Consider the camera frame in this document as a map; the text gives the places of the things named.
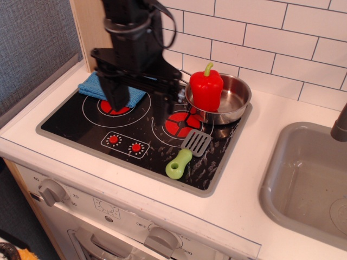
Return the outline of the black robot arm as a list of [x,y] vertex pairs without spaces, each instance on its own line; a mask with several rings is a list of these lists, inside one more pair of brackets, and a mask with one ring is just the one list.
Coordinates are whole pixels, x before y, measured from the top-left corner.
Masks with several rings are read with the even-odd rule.
[[95,48],[96,72],[111,107],[118,111],[130,100],[129,87],[153,97],[156,125],[163,125],[180,101],[181,72],[168,63],[161,15],[173,19],[171,12],[158,1],[104,1],[104,27],[112,48]]

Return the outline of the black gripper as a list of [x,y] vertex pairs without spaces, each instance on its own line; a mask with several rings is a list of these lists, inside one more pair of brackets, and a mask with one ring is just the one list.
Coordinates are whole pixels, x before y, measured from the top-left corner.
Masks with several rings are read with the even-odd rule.
[[106,26],[113,46],[95,48],[96,73],[106,100],[115,111],[129,102],[129,87],[153,93],[153,116],[157,126],[173,113],[181,90],[182,74],[163,57],[160,25]]

